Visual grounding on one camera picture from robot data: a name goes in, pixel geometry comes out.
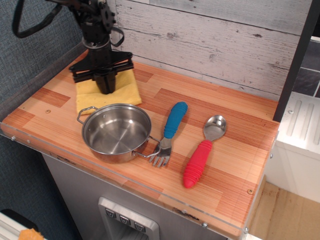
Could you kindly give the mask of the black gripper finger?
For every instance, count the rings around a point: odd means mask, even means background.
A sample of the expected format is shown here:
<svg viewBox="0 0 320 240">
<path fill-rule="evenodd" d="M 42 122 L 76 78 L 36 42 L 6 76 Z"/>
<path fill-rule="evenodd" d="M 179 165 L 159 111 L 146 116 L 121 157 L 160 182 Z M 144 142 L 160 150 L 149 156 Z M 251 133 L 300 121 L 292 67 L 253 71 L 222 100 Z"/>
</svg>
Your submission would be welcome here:
<svg viewBox="0 0 320 240">
<path fill-rule="evenodd" d="M 95 75 L 95 82 L 102 94 L 109 94 L 108 80 L 103 75 Z"/>
<path fill-rule="evenodd" d="M 107 75 L 108 92 L 113 93 L 116 90 L 116 73 L 111 72 Z"/>
</svg>

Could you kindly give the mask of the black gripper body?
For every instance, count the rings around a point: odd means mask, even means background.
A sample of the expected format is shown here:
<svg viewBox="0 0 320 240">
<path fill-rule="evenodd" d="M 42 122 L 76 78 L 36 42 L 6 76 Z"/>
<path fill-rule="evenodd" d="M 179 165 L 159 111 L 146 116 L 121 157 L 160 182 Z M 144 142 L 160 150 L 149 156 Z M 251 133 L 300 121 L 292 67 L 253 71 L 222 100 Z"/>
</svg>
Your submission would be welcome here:
<svg viewBox="0 0 320 240">
<path fill-rule="evenodd" d="M 84 59 L 69 67 L 75 83 L 80 83 L 97 77 L 107 77 L 111 74 L 134 68 L 133 54 L 125 51 L 114 51 L 112 44 L 93 44 L 84 42 L 88 52 Z"/>
</svg>

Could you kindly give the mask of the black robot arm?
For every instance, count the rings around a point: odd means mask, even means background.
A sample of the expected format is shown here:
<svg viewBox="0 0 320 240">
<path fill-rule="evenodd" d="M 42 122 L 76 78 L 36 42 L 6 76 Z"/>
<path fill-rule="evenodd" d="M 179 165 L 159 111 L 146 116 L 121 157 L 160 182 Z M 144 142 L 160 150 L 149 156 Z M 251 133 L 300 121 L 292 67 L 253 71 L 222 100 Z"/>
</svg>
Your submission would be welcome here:
<svg viewBox="0 0 320 240">
<path fill-rule="evenodd" d="M 116 51 L 124 38 L 117 43 L 111 41 L 113 31 L 123 35 L 114 27 L 115 13 L 105 0 L 55 0 L 56 4 L 68 7 L 73 13 L 82 32 L 82 44 L 87 48 L 86 57 L 72 65 L 69 71 L 75 83 L 92 80 L 102 94 L 113 93 L 116 89 L 116 75 L 134 67 L 133 54 Z"/>
</svg>

